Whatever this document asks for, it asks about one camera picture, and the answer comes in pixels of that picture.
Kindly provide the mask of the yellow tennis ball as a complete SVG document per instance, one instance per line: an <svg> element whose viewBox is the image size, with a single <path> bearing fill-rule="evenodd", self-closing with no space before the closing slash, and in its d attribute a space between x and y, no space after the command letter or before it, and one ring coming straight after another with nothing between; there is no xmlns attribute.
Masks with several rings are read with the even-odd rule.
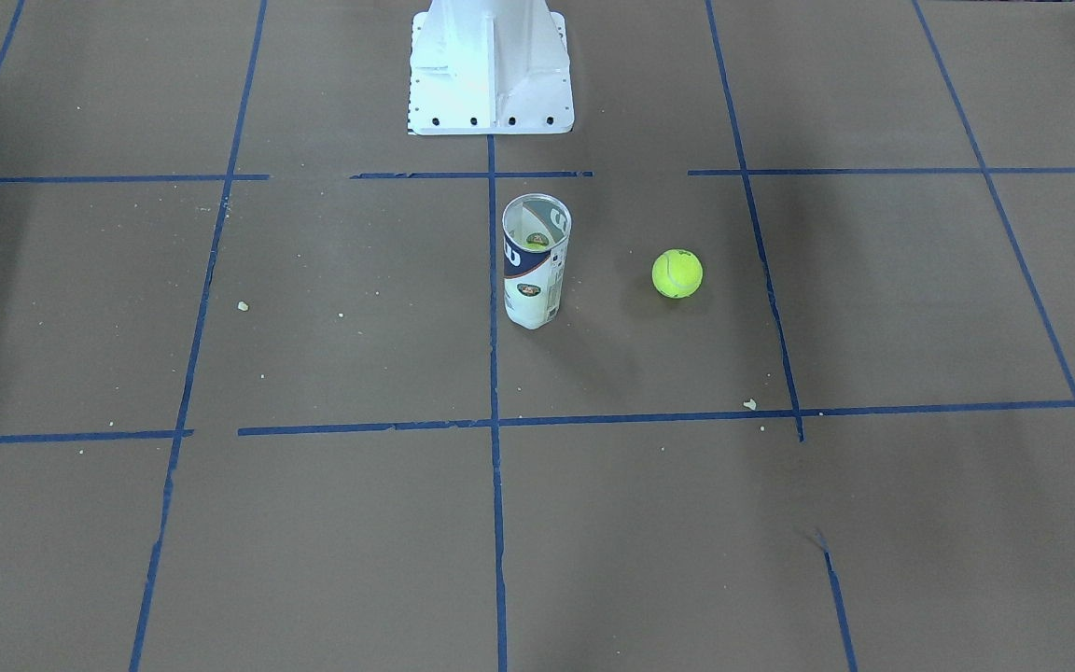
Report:
<svg viewBox="0 0 1075 672"><path fill-rule="evenodd" d="M664 251L653 262L651 282L658 294L684 299L696 294L704 280L704 264L687 248Z"/></svg>

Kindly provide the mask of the clear tennis ball can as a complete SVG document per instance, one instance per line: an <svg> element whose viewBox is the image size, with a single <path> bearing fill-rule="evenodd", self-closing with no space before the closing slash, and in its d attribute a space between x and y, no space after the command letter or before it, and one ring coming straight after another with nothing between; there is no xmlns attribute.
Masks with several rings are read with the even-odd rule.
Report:
<svg viewBox="0 0 1075 672"><path fill-rule="evenodd" d="M562 305L573 220L547 194L517 196L502 216L505 314L528 330L549 324Z"/></svg>

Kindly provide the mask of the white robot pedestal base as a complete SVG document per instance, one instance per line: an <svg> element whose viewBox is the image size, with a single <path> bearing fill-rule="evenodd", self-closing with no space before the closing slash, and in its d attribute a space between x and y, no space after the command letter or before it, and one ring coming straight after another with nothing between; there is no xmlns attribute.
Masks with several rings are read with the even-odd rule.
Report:
<svg viewBox="0 0 1075 672"><path fill-rule="evenodd" d="M575 126L567 22L546 1L432 1L411 22L407 132L538 135Z"/></svg>

